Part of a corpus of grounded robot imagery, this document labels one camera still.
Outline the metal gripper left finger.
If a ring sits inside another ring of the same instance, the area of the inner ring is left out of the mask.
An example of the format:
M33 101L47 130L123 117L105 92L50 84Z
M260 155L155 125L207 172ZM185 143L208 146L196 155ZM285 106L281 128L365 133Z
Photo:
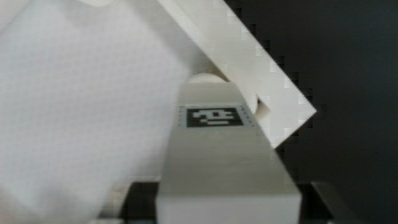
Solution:
M112 186L98 217L89 221L88 224L125 224L121 211L127 202L130 187L130 183L120 183Z

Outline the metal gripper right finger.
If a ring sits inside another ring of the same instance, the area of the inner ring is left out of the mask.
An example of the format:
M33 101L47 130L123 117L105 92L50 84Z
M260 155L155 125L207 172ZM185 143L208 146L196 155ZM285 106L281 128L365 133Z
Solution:
M326 182L313 182L315 191L319 193L324 205L331 212L327 224L363 224L363 221L354 214L345 200L338 194L335 186Z

